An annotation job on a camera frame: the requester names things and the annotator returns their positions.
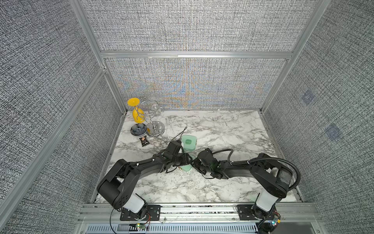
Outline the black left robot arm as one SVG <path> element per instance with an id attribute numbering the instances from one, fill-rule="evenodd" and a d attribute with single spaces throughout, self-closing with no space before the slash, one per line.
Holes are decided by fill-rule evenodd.
<path id="1" fill-rule="evenodd" d="M 167 148 L 151 158 L 127 162 L 118 160 L 97 186 L 97 192 L 116 210 L 127 209 L 143 218 L 147 203 L 133 191 L 138 181 L 146 176 L 162 173 L 171 167 L 189 165 L 192 157 L 184 151 L 182 142 L 171 141 Z"/>

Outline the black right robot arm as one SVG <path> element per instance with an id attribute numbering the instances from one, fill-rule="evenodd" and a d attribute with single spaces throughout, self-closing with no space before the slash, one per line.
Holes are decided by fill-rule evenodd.
<path id="1" fill-rule="evenodd" d="M 265 153 L 250 160 L 232 161 L 233 152 L 232 149 L 212 152 L 207 148 L 191 161 L 191 165 L 204 176 L 210 174 L 211 179 L 255 178 L 263 190 L 251 208 L 252 215 L 258 220 L 268 219 L 275 211 L 275 204 L 299 185 L 299 169 L 287 160 L 270 157 Z"/>

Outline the green nail kit case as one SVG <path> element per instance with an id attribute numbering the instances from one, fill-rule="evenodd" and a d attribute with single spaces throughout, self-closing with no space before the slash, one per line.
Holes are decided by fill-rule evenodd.
<path id="1" fill-rule="evenodd" d="M 181 138 L 184 151 L 193 152 L 196 149 L 197 137 L 191 135 L 183 135 Z"/>
<path id="2" fill-rule="evenodd" d="M 193 160 L 194 160 L 193 157 L 191 157 L 191 156 L 186 156 L 186 160 L 185 160 L 185 162 L 183 162 L 183 165 L 180 166 L 180 168 L 181 168 L 183 171 L 185 171 L 185 172 L 190 171 L 190 170 L 192 169 L 192 165 L 191 165 L 191 163 L 192 163 Z"/>

